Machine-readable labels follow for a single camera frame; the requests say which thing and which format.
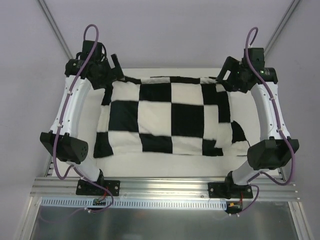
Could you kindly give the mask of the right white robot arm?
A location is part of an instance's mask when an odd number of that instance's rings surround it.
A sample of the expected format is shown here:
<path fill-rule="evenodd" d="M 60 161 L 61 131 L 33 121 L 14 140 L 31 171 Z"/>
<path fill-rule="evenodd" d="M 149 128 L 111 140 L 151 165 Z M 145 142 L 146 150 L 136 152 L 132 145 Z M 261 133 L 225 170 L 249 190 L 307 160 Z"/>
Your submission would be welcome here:
<path fill-rule="evenodd" d="M 246 47 L 241 60 L 227 57 L 216 78 L 228 92 L 250 92 L 257 109 L 260 141 L 249 147 L 247 160 L 224 180 L 224 192 L 234 198 L 243 186 L 267 170 L 295 163 L 299 141 L 291 138 L 284 123 L 278 97 L 278 77 L 272 67 L 265 67 L 264 49 Z"/>

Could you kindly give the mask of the black white checkered pillowcase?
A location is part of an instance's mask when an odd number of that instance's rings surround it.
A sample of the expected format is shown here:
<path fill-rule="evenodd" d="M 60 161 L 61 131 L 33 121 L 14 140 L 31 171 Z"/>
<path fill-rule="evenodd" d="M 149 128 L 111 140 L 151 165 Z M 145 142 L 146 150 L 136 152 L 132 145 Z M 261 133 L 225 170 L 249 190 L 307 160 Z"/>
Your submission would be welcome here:
<path fill-rule="evenodd" d="M 104 91 L 93 156 L 242 157 L 249 146 L 230 94 L 213 77 L 126 77 Z"/>

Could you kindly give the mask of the aluminium mounting rail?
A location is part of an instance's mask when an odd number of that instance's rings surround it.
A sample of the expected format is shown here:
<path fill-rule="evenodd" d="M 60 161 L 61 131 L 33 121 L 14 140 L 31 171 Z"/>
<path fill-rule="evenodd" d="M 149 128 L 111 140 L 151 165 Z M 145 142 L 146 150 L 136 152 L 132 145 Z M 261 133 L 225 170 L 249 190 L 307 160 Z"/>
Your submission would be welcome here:
<path fill-rule="evenodd" d="M 120 181 L 119 198 L 146 200 L 207 200 L 208 183 L 223 182 L 222 177 L 141 178 L 109 177 Z M 60 180 L 57 177 L 37 177 L 30 191 L 32 197 L 74 197 L 82 188 L 78 177 Z M 259 187 L 261 202 L 300 202 L 301 195 L 294 183 L 279 186 L 266 177 L 258 177 L 253 185 Z"/>

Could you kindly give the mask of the right aluminium frame post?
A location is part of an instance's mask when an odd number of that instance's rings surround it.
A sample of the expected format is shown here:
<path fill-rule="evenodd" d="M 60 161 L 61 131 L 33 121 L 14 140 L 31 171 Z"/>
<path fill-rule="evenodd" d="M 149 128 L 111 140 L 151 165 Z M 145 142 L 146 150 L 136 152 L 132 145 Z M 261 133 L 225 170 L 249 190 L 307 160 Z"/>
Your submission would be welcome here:
<path fill-rule="evenodd" d="M 292 15 L 294 14 L 294 12 L 296 11 L 297 7 L 300 5 L 301 2 L 302 2 L 301 0 L 292 0 L 290 2 L 288 8 L 286 9 L 284 15 L 280 19 L 279 23 L 277 24 L 275 30 L 273 31 L 271 37 L 269 38 L 269 40 L 264 48 L 265 56 L 267 56 L 271 52 L 277 39 L 281 35 L 285 26 L 288 24 Z"/>

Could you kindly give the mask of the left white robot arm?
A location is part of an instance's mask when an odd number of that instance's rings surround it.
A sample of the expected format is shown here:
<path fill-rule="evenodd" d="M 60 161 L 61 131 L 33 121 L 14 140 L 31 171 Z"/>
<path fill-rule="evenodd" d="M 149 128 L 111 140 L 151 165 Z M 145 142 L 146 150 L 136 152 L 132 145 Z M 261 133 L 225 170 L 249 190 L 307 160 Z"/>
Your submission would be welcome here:
<path fill-rule="evenodd" d="M 113 82 L 125 78 L 116 54 L 111 55 L 113 67 L 107 59 L 107 51 L 101 42 L 84 40 L 81 52 L 65 65 L 65 86 L 56 118 L 48 132 L 40 134 L 40 142 L 57 160 L 67 163 L 68 171 L 74 169 L 87 181 L 87 189 L 93 195 L 104 191 L 103 173 L 88 156 L 89 145 L 78 138 L 79 122 L 90 89 L 110 91 Z"/>

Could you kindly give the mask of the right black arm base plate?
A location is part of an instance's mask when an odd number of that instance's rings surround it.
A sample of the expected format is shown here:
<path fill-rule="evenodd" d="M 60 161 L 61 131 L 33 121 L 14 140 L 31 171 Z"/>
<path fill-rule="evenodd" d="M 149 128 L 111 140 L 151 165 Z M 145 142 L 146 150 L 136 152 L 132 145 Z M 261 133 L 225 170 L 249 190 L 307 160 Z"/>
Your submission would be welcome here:
<path fill-rule="evenodd" d="M 209 198 L 252 199 L 253 191 L 249 185 L 227 185 L 225 182 L 209 182 L 207 184 Z"/>

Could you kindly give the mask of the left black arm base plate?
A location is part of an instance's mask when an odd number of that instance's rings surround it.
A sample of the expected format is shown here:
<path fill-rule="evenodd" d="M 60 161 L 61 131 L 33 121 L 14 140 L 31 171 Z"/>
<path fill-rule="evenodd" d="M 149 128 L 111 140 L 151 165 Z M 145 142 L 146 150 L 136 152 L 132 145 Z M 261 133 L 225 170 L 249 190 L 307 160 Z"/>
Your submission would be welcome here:
<path fill-rule="evenodd" d="M 119 196 L 121 187 L 121 182 L 119 180 L 104 180 L 102 186 L 109 190 L 113 196 Z M 102 196 L 104 193 L 105 191 L 100 187 L 94 186 L 82 179 L 78 181 L 75 192 L 78 196 Z"/>

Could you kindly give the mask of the left aluminium frame post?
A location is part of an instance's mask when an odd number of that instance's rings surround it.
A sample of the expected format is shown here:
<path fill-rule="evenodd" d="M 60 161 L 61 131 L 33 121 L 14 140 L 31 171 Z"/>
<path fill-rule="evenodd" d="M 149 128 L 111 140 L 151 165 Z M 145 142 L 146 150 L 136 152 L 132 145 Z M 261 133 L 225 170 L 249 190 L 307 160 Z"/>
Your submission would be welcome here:
<path fill-rule="evenodd" d="M 45 19 L 48 22 L 49 27 L 51 28 L 53 35 L 55 36 L 59 46 L 61 47 L 64 55 L 66 56 L 66 58 L 72 59 L 73 55 L 72 52 L 65 40 L 65 38 L 63 37 L 60 28 L 47 4 L 47 2 L 45 0 L 36 0 L 38 6 L 41 9 L 41 12 L 44 14 Z"/>

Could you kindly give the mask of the aluminium frame post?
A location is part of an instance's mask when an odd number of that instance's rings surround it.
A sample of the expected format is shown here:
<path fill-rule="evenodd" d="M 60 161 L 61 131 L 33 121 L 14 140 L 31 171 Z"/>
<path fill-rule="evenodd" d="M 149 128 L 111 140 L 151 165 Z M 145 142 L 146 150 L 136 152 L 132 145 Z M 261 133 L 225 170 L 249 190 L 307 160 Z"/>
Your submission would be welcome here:
<path fill-rule="evenodd" d="M 41 12 L 44 14 L 45 19 L 48 22 L 49 27 L 51 28 L 53 35 L 55 36 L 59 46 L 61 47 L 64 55 L 66 56 L 66 58 L 72 59 L 73 55 L 72 52 L 65 40 L 65 38 L 63 37 L 60 28 L 47 4 L 47 2 L 45 0 L 36 0 L 38 6 L 41 9 Z"/>
<path fill-rule="evenodd" d="M 292 0 L 290 2 L 288 8 L 286 9 L 284 15 L 280 19 L 279 23 L 277 24 L 275 30 L 273 31 L 271 37 L 269 38 L 269 40 L 264 48 L 265 56 L 267 56 L 271 52 L 277 39 L 281 35 L 285 26 L 288 24 L 292 15 L 294 14 L 294 12 L 296 11 L 297 7 L 300 5 L 301 2 L 302 2 L 301 0 Z"/>

